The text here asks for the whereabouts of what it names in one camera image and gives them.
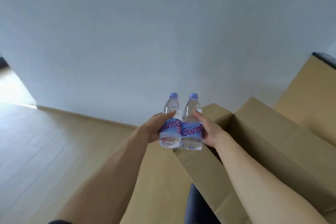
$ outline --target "person's right arm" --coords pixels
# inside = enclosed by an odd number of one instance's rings
[[[254,224],[328,224],[298,193],[254,160],[219,125],[194,110],[215,147],[250,220]]]

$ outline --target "forearm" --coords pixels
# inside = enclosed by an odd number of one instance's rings
[[[126,144],[78,189],[57,218],[73,224],[119,223],[137,181],[147,137],[143,128],[137,128]]]
[[[312,205],[250,157],[225,132],[215,141],[215,148],[254,224],[327,223]]]

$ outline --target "bottle label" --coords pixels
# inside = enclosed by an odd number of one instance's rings
[[[203,138],[203,125],[197,122],[182,123],[182,137]]]
[[[181,124],[182,121],[176,118],[171,118],[166,120],[166,122],[161,127],[160,132],[174,132],[181,134]]]

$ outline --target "person's left arm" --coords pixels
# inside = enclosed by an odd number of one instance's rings
[[[159,129],[174,114],[156,114],[138,127],[126,144],[76,191],[57,219],[73,224],[119,223],[131,199],[148,143],[159,138]]]

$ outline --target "water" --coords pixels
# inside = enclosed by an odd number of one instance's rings
[[[182,117],[182,140],[181,147],[188,150],[201,150],[202,149],[202,132],[203,125],[194,115],[194,109],[201,112],[200,104],[198,103],[198,95],[192,93],[189,101],[185,106]]]
[[[171,93],[163,113],[176,111],[173,118],[167,120],[160,131],[160,145],[166,148],[178,148],[181,143],[182,109],[177,93]]]

